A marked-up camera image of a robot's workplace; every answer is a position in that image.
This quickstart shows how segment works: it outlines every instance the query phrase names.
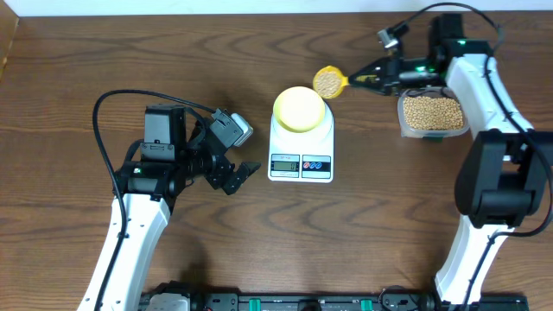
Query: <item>wood grain surface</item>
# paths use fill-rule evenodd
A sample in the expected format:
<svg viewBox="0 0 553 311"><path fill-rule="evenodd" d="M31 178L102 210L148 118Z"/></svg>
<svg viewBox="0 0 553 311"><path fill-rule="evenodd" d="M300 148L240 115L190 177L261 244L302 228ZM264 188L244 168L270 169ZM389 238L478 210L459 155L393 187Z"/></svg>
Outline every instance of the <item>wood grain surface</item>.
<svg viewBox="0 0 553 311"><path fill-rule="evenodd" d="M384 53L376 33L408 14L24 18L0 84L0 308L76 309L110 218L111 182L92 134L103 92L142 88L236 111L255 129L235 162L263 168L233 196L199 180L181 194L146 289L179 280L244 292L429 289L457 228L454 178L471 137L400 137L397 99L345 90L334 110L328 185L270 182L271 107L332 64L353 73ZM426 53L429 16L408 55ZM505 26L501 77L540 130L553 130L553 13L494 13ZM474 16L467 34L494 39ZM114 163L143 137L144 96L105 102L100 126ZM544 210L524 222L537 226ZM551 310L553 234L512 238L485 292L528 295Z"/></svg>

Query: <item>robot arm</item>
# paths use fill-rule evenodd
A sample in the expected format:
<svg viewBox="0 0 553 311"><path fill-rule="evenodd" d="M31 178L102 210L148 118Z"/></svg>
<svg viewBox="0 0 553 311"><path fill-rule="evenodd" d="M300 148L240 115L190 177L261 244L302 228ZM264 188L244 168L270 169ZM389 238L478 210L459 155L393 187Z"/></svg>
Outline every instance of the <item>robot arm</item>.
<svg viewBox="0 0 553 311"><path fill-rule="evenodd" d="M188 142L185 112L198 119ZM116 172L128 222L100 310L138 310L157 241L168 224L176 197L194 182L194 177L203 175L213 189L222 188L230 195L259 169L260 163L243 162L234 171L235 165L225 157L231 146L240 146L251 135L250 125L240 115L226 111L217 110L212 117L203 118L182 105L151 105L146 109L144 140L139 144L141 160L132 161L136 150L131 146ZM79 311L94 310L121 223L116 198L105 244Z"/></svg>
<svg viewBox="0 0 553 311"><path fill-rule="evenodd" d="M474 144L455 183L460 224L448 259L435 276L435 310L448 310L451 305L480 300L486 273L506 240L500 236L488 244L490 237L514 232L525 216L538 209L546 178L536 153L526 148L521 133L505 117L487 84L484 65L493 52L487 42L464 36L460 14L442 14L431 23L429 56L405 60L399 38L407 31L405 23L380 31L388 56L348 80L351 86L383 95L426 86L449 87L467 117ZM506 110L551 157L551 133L534 132L522 117L501 83L493 57L487 69ZM504 172L503 161L518 164L518 172Z"/></svg>

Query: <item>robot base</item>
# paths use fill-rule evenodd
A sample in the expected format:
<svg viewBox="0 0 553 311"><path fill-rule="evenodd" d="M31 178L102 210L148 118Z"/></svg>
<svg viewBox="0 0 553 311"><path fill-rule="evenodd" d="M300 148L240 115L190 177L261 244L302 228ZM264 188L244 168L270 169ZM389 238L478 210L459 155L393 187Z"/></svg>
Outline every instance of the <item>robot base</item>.
<svg viewBox="0 0 553 311"><path fill-rule="evenodd" d="M161 284L154 292L143 295L139 311L150 311L149 302L159 295L164 301L188 299L187 311L452 311L455 305L435 303L434 295L407 289L383 290L379 295L252 295L237 289L193 288L172 281ZM483 295L471 311L529 311L522 295Z"/></svg>

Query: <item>yellow bowl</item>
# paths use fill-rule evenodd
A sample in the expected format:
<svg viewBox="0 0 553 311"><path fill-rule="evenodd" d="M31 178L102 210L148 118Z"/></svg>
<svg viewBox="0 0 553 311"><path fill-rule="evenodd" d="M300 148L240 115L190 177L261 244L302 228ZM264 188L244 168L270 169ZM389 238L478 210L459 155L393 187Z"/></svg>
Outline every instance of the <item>yellow bowl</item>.
<svg viewBox="0 0 553 311"><path fill-rule="evenodd" d="M285 130L294 133L304 133L317 127L325 117L325 110L321 96L304 86L284 90L273 105L277 122Z"/></svg>
<svg viewBox="0 0 553 311"><path fill-rule="evenodd" d="M336 73L338 75L338 77L340 77L340 88L334 94L329 95L329 96L323 96L322 94L319 93L319 95L321 97L327 98L327 99L337 98L342 93L342 91L344 90L344 86L349 86L349 82L347 80L347 77L344 76L344 74L342 74L342 71L340 71L340 69L338 69L334 66L326 66L326 67L322 68L321 70L319 70L315 74L315 76L313 77L313 89L315 89L316 92L317 92L317 88L318 88L317 87L318 86L317 85L317 78L320 75L322 75L323 73Z"/></svg>

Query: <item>black bracket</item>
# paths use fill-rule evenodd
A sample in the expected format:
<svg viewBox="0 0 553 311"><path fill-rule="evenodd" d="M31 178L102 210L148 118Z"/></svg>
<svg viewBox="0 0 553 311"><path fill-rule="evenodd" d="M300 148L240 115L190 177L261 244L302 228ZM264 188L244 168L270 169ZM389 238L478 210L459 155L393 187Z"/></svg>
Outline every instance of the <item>black bracket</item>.
<svg viewBox="0 0 553 311"><path fill-rule="evenodd" d="M553 157L553 133L530 132L529 136ZM504 157L519 165L516 172L504 171ZM539 208L545 172L536 153L527 148L521 134L498 130L482 131L473 142L455 182L455 203L474 227L519 226L524 217Z"/></svg>

